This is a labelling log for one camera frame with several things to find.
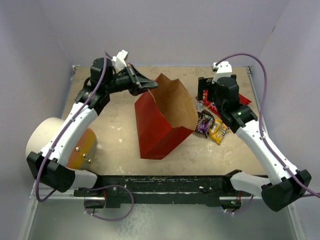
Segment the red cookie snack bag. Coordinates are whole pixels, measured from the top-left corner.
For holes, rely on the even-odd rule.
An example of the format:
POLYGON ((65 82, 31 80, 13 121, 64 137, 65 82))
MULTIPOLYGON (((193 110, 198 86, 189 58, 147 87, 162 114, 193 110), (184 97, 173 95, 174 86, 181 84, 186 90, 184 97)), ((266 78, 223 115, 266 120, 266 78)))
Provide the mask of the red cookie snack bag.
MULTIPOLYGON (((212 113, 214 113, 216 116, 220 117, 220 114, 218 113, 218 110, 217 110, 216 106, 214 105, 214 103, 208 101, 208 90, 205 90, 205 91, 203 92, 202 98, 203 98, 202 100, 203 100, 204 105, 205 105, 212 113)), ((244 104, 244 105, 249 105, 252 101, 249 100, 248 98, 244 97, 243 95, 239 94, 239 102, 240 102, 241 104, 244 104)))

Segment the silver mint sachet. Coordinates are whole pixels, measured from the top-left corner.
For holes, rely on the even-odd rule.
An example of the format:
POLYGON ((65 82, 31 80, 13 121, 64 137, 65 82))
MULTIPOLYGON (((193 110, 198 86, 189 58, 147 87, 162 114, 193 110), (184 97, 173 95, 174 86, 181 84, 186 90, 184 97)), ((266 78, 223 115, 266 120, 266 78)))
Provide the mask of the silver mint sachet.
POLYGON ((204 104, 203 104, 202 101, 198 101, 198 102, 196 103, 196 110, 197 110, 198 112, 202 111, 203 105, 204 105, 204 104))

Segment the purple candy packet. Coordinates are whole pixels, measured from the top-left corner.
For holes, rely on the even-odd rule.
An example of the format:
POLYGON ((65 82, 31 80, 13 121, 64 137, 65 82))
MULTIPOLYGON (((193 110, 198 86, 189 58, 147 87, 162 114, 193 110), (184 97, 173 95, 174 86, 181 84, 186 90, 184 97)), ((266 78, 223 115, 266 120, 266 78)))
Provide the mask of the purple candy packet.
POLYGON ((198 122, 194 131, 203 134, 207 138, 214 121, 214 116, 204 109, 201 112, 198 112, 198 122))

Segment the yellow candy packet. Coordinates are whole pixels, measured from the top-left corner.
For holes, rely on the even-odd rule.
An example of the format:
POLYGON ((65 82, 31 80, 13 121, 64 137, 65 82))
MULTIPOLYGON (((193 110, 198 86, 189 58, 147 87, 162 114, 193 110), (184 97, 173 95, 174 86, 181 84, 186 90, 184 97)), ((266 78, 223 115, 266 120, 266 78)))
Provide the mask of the yellow candy packet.
POLYGON ((225 125, 221 119, 215 119, 209 130, 209 137, 220 145, 229 129, 230 128, 225 125))

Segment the red paper bag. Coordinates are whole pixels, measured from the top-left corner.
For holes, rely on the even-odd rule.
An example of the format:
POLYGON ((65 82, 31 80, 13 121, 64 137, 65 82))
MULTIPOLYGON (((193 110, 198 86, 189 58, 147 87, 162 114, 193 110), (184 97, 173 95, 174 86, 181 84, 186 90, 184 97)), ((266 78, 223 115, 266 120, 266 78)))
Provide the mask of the red paper bag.
POLYGON ((162 160, 191 135, 198 124, 195 102, 179 79, 160 74, 158 87, 135 102, 135 119, 142 159, 162 160))

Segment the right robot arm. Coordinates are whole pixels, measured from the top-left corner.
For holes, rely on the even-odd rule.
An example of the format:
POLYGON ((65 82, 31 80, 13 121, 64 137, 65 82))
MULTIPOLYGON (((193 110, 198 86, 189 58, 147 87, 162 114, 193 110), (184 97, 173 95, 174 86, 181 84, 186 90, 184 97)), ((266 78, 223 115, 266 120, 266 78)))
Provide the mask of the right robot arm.
POLYGON ((236 78, 234 74, 217 81, 199 77, 197 100, 202 100, 207 91, 207 98, 214 102, 222 122, 250 148, 267 176, 234 170, 222 183, 222 190, 228 196, 242 191, 261 197, 271 210, 278 212, 304 195, 312 176, 292 164, 264 134, 257 115, 240 102, 236 78))

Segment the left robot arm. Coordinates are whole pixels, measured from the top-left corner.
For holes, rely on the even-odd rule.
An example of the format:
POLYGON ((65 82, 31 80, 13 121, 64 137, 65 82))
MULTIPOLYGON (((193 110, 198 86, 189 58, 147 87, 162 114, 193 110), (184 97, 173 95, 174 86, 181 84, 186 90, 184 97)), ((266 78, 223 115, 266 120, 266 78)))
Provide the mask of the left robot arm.
POLYGON ((128 91, 137 96, 157 87, 157 82, 142 75, 131 64, 125 63, 117 70, 110 59, 95 59, 90 76, 84 81, 62 126, 41 150, 33 150, 26 157, 35 186, 44 184, 61 193, 71 188, 85 188, 91 196, 101 194, 103 184, 95 173, 70 165, 72 153, 84 149, 78 142, 110 102, 111 94, 128 91))

